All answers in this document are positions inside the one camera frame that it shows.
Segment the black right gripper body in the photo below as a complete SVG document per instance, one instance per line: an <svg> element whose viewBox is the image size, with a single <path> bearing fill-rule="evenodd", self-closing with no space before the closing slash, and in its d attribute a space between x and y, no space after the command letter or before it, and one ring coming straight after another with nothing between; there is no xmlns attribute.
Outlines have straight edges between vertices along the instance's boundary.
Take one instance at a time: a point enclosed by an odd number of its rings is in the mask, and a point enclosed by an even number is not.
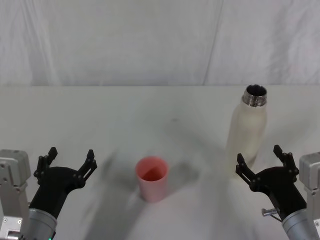
<svg viewBox="0 0 320 240"><path fill-rule="evenodd" d="M290 214L305 209L306 201L295 186L298 168L276 166L262 170L251 180L253 192L268 196L281 220Z"/></svg>

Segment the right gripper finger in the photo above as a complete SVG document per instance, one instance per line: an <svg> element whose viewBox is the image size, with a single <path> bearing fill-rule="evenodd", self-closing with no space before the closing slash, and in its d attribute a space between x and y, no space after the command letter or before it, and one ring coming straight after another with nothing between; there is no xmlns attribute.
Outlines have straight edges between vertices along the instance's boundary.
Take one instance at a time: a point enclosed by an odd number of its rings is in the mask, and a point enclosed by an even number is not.
<svg viewBox="0 0 320 240"><path fill-rule="evenodd" d="M241 153L237 154L237 165L235 173L239 175L250 188L261 187L261 174L254 173L246 164L245 159Z"/></svg>
<svg viewBox="0 0 320 240"><path fill-rule="evenodd" d="M299 169L296 167L293 154L291 152L283 152L282 148L277 144L273 148L273 153L282 162L282 165L287 170L287 172L293 178L296 178L299 174Z"/></svg>

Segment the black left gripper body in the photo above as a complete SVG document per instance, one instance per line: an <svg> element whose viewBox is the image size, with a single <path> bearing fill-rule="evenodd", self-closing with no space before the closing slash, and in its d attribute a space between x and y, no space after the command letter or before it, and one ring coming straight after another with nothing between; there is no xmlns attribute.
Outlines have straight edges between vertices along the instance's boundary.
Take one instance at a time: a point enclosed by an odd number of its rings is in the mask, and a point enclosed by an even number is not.
<svg viewBox="0 0 320 240"><path fill-rule="evenodd" d="M58 218L68 194L85 186L85 178L78 171L68 167L49 167L36 170L39 188L29 208L44 211Z"/></svg>

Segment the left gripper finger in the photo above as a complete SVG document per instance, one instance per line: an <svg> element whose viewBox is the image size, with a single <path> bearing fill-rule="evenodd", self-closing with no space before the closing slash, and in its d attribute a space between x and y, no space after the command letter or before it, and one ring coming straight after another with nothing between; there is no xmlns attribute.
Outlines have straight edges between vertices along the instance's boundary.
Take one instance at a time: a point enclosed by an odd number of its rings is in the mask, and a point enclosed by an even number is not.
<svg viewBox="0 0 320 240"><path fill-rule="evenodd" d="M56 147L51 147L47 155L39 156L37 168L33 174L34 177L36 177L37 179L42 179L57 155L58 151Z"/></svg>
<svg viewBox="0 0 320 240"><path fill-rule="evenodd" d="M86 155L86 160L84 161L84 164L73 175L76 184L85 185L87 179L97 169L97 167L98 166L95 160L94 151L90 149Z"/></svg>

